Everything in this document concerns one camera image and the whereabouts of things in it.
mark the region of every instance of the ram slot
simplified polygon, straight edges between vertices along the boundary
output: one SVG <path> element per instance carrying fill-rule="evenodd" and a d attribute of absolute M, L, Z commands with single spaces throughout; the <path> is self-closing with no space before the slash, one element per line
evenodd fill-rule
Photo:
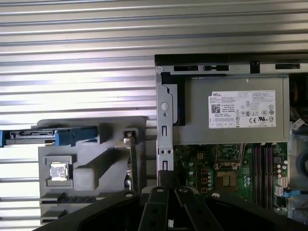
<path fill-rule="evenodd" d="M 273 174 L 274 174 L 274 149 L 269 148 L 269 209 L 273 209 Z"/>
<path fill-rule="evenodd" d="M 254 152 L 255 203 L 260 206 L 264 204 L 262 166 L 263 166 L 263 158 L 262 158 L 261 148 L 260 146 L 256 146 Z"/>
<path fill-rule="evenodd" d="M 264 154 L 262 151 L 261 146 L 258 148 L 258 156 L 259 156 L 259 162 L 258 162 L 258 168 L 259 168 L 259 197 L 260 197 L 260 205 L 262 207 L 265 207 L 265 183 L 264 183 Z"/>
<path fill-rule="evenodd" d="M 269 208 L 269 166 L 270 166 L 270 157 L 269 157 L 269 148 L 268 147 L 264 147 L 263 149 L 264 153 L 263 153 L 263 156 L 264 156 L 264 166 L 263 166 L 263 169 L 264 169 L 264 207 L 266 209 Z"/>
<path fill-rule="evenodd" d="M 273 148 L 265 147 L 264 154 L 264 197 L 265 208 L 272 209 L 273 206 Z"/>
<path fill-rule="evenodd" d="M 259 193 L 258 193 L 258 186 L 259 186 L 259 173 L 258 173 L 258 155 L 257 155 L 257 147 L 254 148 L 253 151 L 253 170 L 254 170 L 254 202 L 259 205 Z"/>

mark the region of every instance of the white connector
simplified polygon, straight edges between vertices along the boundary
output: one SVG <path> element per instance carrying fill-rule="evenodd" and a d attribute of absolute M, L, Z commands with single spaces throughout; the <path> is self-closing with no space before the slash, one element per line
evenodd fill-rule
<path fill-rule="evenodd" d="M 275 196 L 282 196 L 282 195 L 283 195 L 283 188 L 275 186 Z"/>
<path fill-rule="evenodd" d="M 288 178 L 287 177 L 278 178 L 278 185 L 280 185 L 283 188 L 288 187 Z"/>

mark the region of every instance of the blue plastic latch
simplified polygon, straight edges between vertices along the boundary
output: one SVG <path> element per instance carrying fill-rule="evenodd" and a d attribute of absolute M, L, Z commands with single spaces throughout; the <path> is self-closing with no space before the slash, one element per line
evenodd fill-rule
<path fill-rule="evenodd" d="M 283 196 L 286 198 L 289 198 L 291 196 L 297 196 L 300 195 L 300 190 L 296 190 L 296 191 L 290 191 L 290 192 L 284 192 Z"/>
<path fill-rule="evenodd" d="M 3 148 L 4 145 L 5 145 L 4 131 L 0 131 L 0 148 Z"/>
<path fill-rule="evenodd" d="M 97 128 L 71 128 L 70 130 L 59 130 L 55 133 L 55 145 L 71 145 L 71 147 L 74 147 L 77 141 L 90 140 L 97 136 Z"/>

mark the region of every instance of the corrugated metal wall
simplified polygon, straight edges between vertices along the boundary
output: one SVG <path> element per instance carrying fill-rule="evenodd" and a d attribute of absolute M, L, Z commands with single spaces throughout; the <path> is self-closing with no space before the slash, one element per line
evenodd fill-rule
<path fill-rule="evenodd" d="M 307 49 L 307 12 L 300 0 L 2 0 L 0 129 L 137 115 L 153 138 L 155 54 Z M 39 225 L 37 154 L 0 150 L 0 230 Z"/>

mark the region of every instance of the metal bracket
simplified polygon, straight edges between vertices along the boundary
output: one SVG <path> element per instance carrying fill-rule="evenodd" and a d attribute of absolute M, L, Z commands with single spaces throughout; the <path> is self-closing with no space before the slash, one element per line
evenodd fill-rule
<path fill-rule="evenodd" d="M 138 167 L 136 154 L 136 137 L 134 132 L 127 132 L 123 139 L 124 143 L 128 145 L 129 160 L 126 181 L 128 182 L 129 190 L 138 192 Z"/>
<path fill-rule="evenodd" d="M 157 74 L 157 171 L 173 170 L 173 99 Z"/>

